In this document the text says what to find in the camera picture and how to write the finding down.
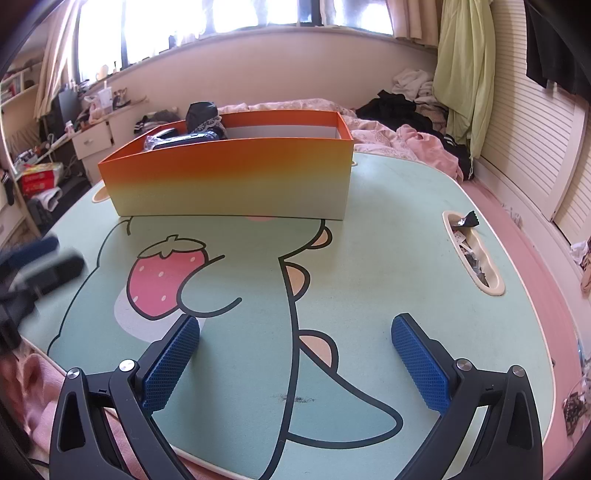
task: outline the cartoon dinosaur print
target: cartoon dinosaur print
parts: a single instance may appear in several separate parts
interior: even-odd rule
[[[192,314],[202,326],[199,349],[167,408],[154,414],[170,443],[227,471],[269,479],[287,441],[325,449],[383,442],[400,431],[402,417],[337,373],[330,336],[298,326],[297,301],[311,278],[293,257],[331,241],[323,220],[123,220],[50,354],[64,368],[110,371]]]

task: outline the strawberry illustration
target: strawberry illustration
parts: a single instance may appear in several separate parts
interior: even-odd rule
[[[178,235],[146,248],[129,273],[129,303],[149,320],[166,317],[178,308],[177,292],[185,278],[206,261],[203,242]]]

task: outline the metal bolt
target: metal bolt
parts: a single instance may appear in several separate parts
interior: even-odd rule
[[[513,365],[511,371],[514,373],[514,375],[517,375],[518,377],[523,377],[525,375],[525,369],[523,367],[520,367],[519,365]]]
[[[472,370],[472,362],[470,362],[469,360],[466,360],[465,358],[460,358],[456,362],[456,365],[460,370],[464,370],[464,372],[468,372],[468,370]]]
[[[79,368],[72,368],[71,370],[68,371],[68,373],[66,374],[66,377],[68,377],[70,380],[72,380],[73,378],[76,378],[78,375],[80,375],[80,369]]]
[[[119,370],[122,372],[129,372],[135,367],[135,362],[133,360],[123,360],[119,364]]]

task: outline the black cord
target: black cord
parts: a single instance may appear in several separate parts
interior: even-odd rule
[[[45,463],[43,460],[37,460],[36,458],[29,458],[29,462],[33,465],[44,466],[45,468],[49,468],[49,463]]]

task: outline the white shutter door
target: white shutter door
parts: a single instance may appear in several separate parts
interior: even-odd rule
[[[554,222],[571,244],[591,236],[591,124],[587,125],[579,163]]]
[[[523,0],[494,0],[491,10],[496,35],[495,91],[482,156],[550,219],[576,164],[582,132],[576,144],[571,139],[573,120],[575,126],[580,124],[584,112],[574,96],[557,86],[544,89],[525,76]]]

